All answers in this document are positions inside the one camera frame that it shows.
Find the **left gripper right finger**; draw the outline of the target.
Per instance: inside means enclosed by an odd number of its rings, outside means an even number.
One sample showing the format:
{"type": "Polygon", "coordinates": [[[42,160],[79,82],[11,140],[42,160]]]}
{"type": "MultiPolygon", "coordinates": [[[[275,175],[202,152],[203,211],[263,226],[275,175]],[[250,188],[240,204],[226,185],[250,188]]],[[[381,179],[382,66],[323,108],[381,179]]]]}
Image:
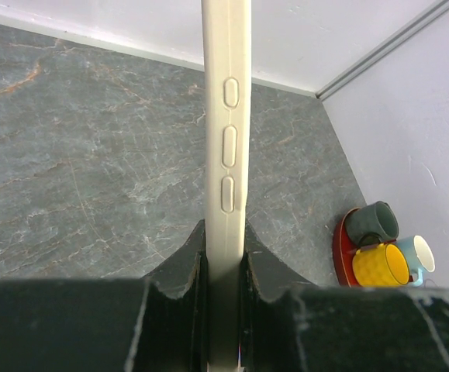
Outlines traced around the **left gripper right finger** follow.
{"type": "Polygon", "coordinates": [[[240,264],[240,362],[245,371],[306,371],[295,341],[293,291],[316,285],[294,271],[245,225],[240,264]]]}

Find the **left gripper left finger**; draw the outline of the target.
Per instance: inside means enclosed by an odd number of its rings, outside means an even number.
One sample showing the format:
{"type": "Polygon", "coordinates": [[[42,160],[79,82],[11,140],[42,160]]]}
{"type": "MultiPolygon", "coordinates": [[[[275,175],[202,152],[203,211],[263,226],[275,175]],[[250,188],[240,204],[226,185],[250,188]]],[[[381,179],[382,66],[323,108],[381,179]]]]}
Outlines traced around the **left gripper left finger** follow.
{"type": "Polygon", "coordinates": [[[206,371],[208,360],[205,223],[146,278],[143,371],[206,371]]]}

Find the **phone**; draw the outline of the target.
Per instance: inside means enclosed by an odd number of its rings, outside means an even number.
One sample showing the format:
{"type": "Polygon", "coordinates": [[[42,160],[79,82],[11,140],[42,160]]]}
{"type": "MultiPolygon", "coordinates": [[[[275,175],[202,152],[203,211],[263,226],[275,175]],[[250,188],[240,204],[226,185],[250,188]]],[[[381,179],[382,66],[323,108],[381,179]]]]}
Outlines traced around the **phone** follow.
{"type": "Polygon", "coordinates": [[[251,3],[202,2],[210,371],[237,371],[251,109],[251,3]]]}

